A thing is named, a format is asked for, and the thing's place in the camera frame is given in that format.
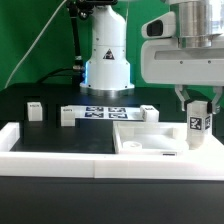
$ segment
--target white block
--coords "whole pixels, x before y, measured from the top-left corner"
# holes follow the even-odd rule
[[[159,111],[151,105],[142,105],[140,113],[144,122],[159,122]]]
[[[29,121],[42,121],[43,120],[43,108],[40,102],[27,103],[28,120]]]
[[[75,108],[73,106],[61,107],[61,126],[75,126]]]
[[[187,141],[197,149],[212,137],[212,114],[207,113],[207,102],[194,101],[187,105]]]

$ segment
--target green backdrop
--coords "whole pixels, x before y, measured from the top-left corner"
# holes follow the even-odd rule
[[[15,65],[29,49],[61,2],[62,0],[0,1],[0,89],[4,87]],[[119,2],[114,6],[114,10],[125,17],[127,2]],[[132,65],[131,79],[136,86],[149,86],[141,78],[140,72],[140,52],[144,42],[141,36],[141,27],[144,23],[167,11],[167,5],[161,3],[160,0],[130,2],[127,27],[127,60]],[[90,19],[79,21],[79,33],[82,55],[86,61],[91,56]],[[35,82],[56,68],[72,66],[73,61],[74,48],[71,24],[68,12],[63,7],[10,84]],[[197,87],[196,89],[207,96],[213,96],[212,89],[209,87]]]

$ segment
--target white plastic part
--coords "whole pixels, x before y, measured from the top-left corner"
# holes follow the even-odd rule
[[[1,176],[224,180],[224,147],[214,137],[210,150],[186,150],[179,156],[9,152],[19,138],[18,127],[8,123],[0,131],[0,139],[10,141],[9,147],[0,145]]]
[[[61,126],[75,126],[75,108],[73,106],[61,107]]]
[[[140,114],[144,122],[159,122],[159,111],[151,105],[141,105]]]
[[[19,123],[8,123],[0,131],[0,152],[9,152],[19,138]]]
[[[115,121],[113,126],[117,154],[176,156],[189,149],[186,137],[186,124]]]
[[[43,120],[43,108],[40,102],[27,103],[28,120],[29,121],[42,121]]]
[[[127,141],[123,142],[123,148],[126,150],[141,150],[142,144],[139,142]]]
[[[119,91],[133,89],[126,60],[126,22],[111,6],[94,8],[92,57],[86,64],[82,88]]]
[[[163,23],[163,34],[161,36],[148,36],[147,34],[147,27],[149,24],[155,22],[155,21],[161,21]],[[144,38],[165,38],[165,37],[172,37],[176,34],[176,15],[174,12],[168,12],[164,15],[162,15],[159,18],[156,18],[155,20],[152,20],[142,26],[142,36]]]
[[[175,38],[146,41],[142,77],[147,83],[224,86],[223,51],[224,35],[213,37],[209,49],[181,50]]]
[[[206,146],[212,137],[212,114],[207,102],[194,101],[187,105],[187,142],[191,149]]]

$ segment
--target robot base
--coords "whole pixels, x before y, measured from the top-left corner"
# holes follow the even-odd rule
[[[81,93],[94,95],[94,96],[116,98],[121,96],[133,95],[134,85],[130,84],[130,86],[128,86],[126,89],[121,89],[121,90],[101,90],[101,89],[92,89],[86,84],[81,83],[80,91]]]

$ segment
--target white tray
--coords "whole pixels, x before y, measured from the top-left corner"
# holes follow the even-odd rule
[[[117,154],[144,154],[177,156],[191,150],[186,141],[185,123],[146,123],[115,121],[113,139]],[[220,149],[223,145],[210,136],[210,148]],[[201,147],[209,150],[209,144]]]

